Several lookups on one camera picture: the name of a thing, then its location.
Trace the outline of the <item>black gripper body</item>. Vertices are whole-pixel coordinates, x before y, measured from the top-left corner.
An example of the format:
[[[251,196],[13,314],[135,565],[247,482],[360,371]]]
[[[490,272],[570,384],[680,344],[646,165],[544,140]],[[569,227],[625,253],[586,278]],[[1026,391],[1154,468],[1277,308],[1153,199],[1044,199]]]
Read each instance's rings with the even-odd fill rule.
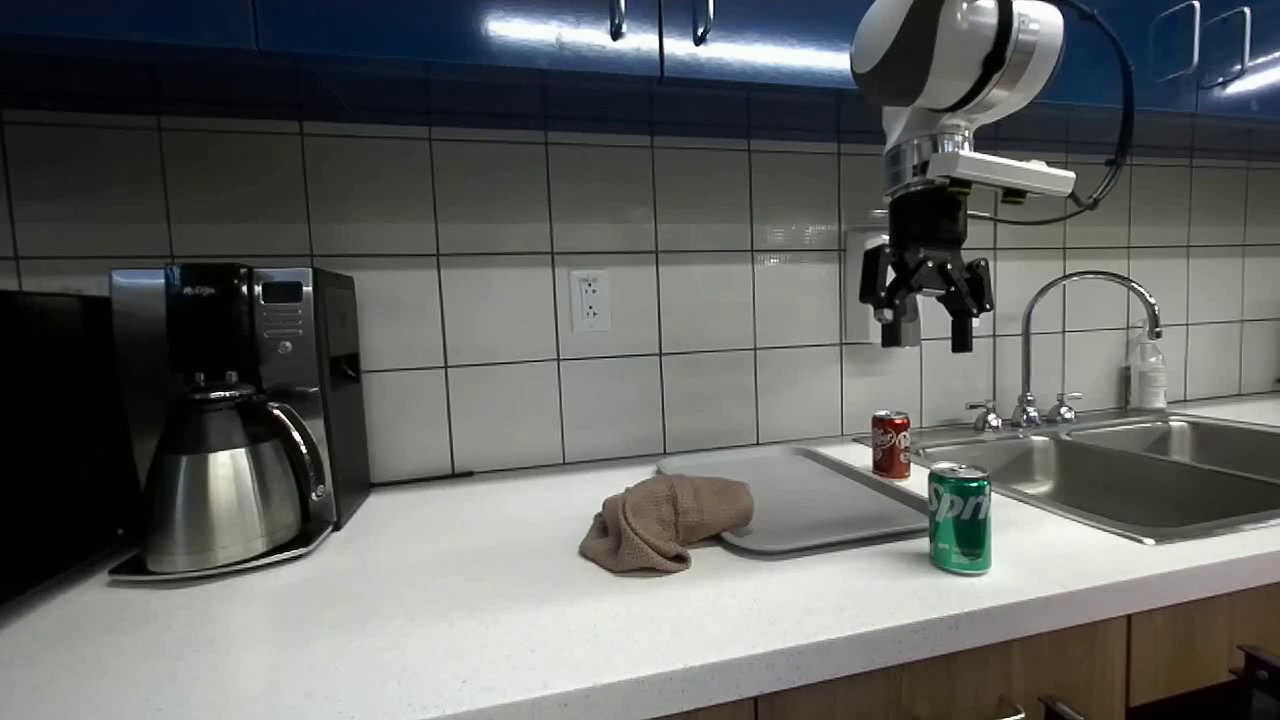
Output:
[[[992,275],[984,260],[965,260],[969,182],[927,182],[889,199],[889,241],[862,253],[862,296],[905,299],[988,299]]]

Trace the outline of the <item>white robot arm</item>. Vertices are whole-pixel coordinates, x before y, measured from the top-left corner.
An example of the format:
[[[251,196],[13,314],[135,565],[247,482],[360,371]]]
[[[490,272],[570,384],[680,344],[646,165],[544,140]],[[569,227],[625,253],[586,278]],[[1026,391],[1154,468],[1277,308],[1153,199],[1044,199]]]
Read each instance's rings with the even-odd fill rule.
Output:
[[[1049,0],[872,0],[853,40],[853,78],[879,106],[889,236],[862,249],[858,299],[882,348],[918,338],[918,296],[942,302],[969,353],[992,308],[984,260],[965,254],[969,196],[1068,196],[1076,176],[1044,159],[976,153],[970,137],[1026,106],[1053,78],[1065,13]]]

